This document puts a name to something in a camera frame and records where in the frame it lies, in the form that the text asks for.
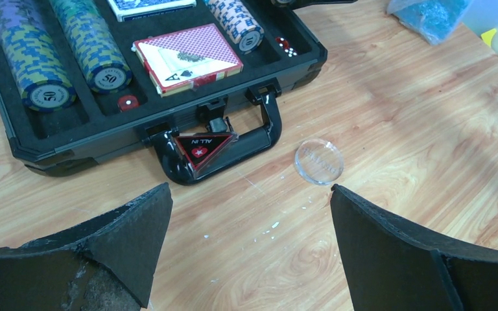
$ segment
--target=briefcase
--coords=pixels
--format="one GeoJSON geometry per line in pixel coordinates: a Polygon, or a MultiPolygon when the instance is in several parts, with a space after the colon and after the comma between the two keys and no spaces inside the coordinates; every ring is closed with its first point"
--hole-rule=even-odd
{"type": "MultiPolygon", "coordinates": [[[[7,2],[11,1],[0,1],[0,12],[7,2]]],[[[117,57],[122,57],[130,69],[128,85],[98,93],[88,84],[86,68],[78,60],[82,52],[72,48],[71,40],[78,38],[68,34],[61,23],[61,19],[74,20],[67,19],[72,13],[64,10],[57,14],[51,2],[34,1],[38,19],[33,25],[43,25],[64,65],[72,84],[70,89],[76,95],[70,105],[51,112],[28,107],[25,102],[29,96],[18,91],[19,83],[23,82],[19,82],[11,66],[7,66],[10,63],[7,53],[22,47],[5,49],[0,44],[0,114],[12,155],[33,172],[46,176],[70,176],[134,150],[154,148],[171,181],[181,185],[203,181],[272,148],[281,135],[277,98],[312,82],[327,60],[326,48],[293,12],[318,3],[316,1],[234,0],[211,8],[208,0],[197,0],[195,5],[186,8],[120,21],[107,0],[94,0],[97,10],[86,9],[85,13],[90,11],[101,16],[119,49],[117,57]],[[228,19],[225,5],[229,5],[228,8],[243,6],[243,12],[251,15],[252,21],[260,27],[262,38],[254,50],[242,51],[232,40],[232,33],[240,22],[228,23],[241,17],[230,14],[228,19]],[[134,43],[204,25],[214,26],[222,34],[243,68],[234,75],[214,76],[212,81],[197,87],[163,96],[156,90],[156,81],[147,63],[135,52],[134,43]],[[129,104],[133,104],[132,109],[125,108],[129,104]],[[235,124],[230,124],[227,116],[250,106],[260,107],[263,125],[236,135],[235,124]],[[183,135],[201,125],[206,126],[207,132],[183,135]]],[[[62,1],[61,5],[70,4],[62,1]]],[[[6,16],[0,19],[3,23],[10,21],[6,16]]],[[[96,26],[101,25],[95,21],[91,27],[96,26]]],[[[0,31],[0,42],[3,32],[6,31],[0,31]]],[[[41,36],[31,34],[27,32],[22,39],[41,40],[41,36]]],[[[7,38],[16,38],[18,34],[7,32],[7,36],[5,39],[9,40],[7,38]]],[[[84,38],[79,44],[86,45],[83,40],[100,39],[98,36],[84,38]]],[[[110,75],[101,75],[101,79],[107,79],[109,84],[115,82],[110,75]]],[[[40,100],[56,100],[60,96],[60,92],[51,87],[40,89],[37,95],[31,96],[40,100]]]]}

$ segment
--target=triangular all in marker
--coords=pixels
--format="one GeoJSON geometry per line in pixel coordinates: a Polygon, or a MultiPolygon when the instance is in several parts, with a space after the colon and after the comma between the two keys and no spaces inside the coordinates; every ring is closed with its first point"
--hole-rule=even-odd
{"type": "Polygon", "coordinates": [[[227,146],[234,137],[232,133],[196,134],[179,136],[176,142],[194,170],[198,170],[227,146]]]}

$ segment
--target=black case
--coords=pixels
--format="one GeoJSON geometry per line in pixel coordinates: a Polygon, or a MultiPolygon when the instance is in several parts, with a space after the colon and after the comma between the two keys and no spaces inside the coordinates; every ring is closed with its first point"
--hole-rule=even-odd
{"type": "Polygon", "coordinates": [[[34,172],[68,176],[153,146],[167,176],[176,183],[192,185],[272,148],[281,134],[276,98],[314,80],[327,59],[326,48],[292,11],[315,2],[299,1],[279,7],[270,0],[244,0],[265,30],[262,44],[247,55],[239,53],[201,0],[194,8],[121,23],[117,22],[106,0],[95,2],[134,73],[132,83],[123,91],[99,95],[89,90],[47,1],[37,1],[37,4],[47,31],[69,69],[78,94],[74,105],[53,113],[39,113],[23,106],[0,46],[1,117],[13,156],[34,172]],[[131,51],[132,43],[209,23],[217,25],[237,52],[244,64],[243,71],[194,91],[161,98],[142,63],[131,51]],[[277,36],[287,39],[298,55],[288,57],[276,43],[277,36]],[[129,94],[135,95],[141,106],[120,112],[117,99],[129,94]],[[174,147],[173,137],[250,105],[260,105],[264,126],[241,135],[195,176],[174,147]]]}

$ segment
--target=table surface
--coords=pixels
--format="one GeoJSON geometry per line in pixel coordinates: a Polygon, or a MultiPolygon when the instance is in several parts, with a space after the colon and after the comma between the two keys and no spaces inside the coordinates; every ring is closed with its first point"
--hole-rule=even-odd
{"type": "MultiPolygon", "coordinates": [[[[329,60],[314,82],[279,98],[284,130],[273,150],[195,187],[170,184],[174,207],[150,310],[352,309],[330,188],[294,169],[294,152],[310,137],[343,153],[339,184],[498,249],[498,56],[465,27],[432,47],[387,16],[387,3],[297,11],[329,60]]],[[[254,128],[258,110],[232,121],[254,128]]],[[[0,247],[66,229],[166,181],[150,149],[68,178],[35,175],[10,155],[0,121],[0,247]]]]}

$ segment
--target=clear plastic disc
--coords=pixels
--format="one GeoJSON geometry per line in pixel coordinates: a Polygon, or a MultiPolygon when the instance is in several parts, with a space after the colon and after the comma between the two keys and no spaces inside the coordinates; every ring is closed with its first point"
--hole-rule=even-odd
{"type": "Polygon", "coordinates": [[[315,185],[330,185],[344,170],[342,154],[329,141],[309,139],[295,153],[295,166],[304,179],[315,185]]]}

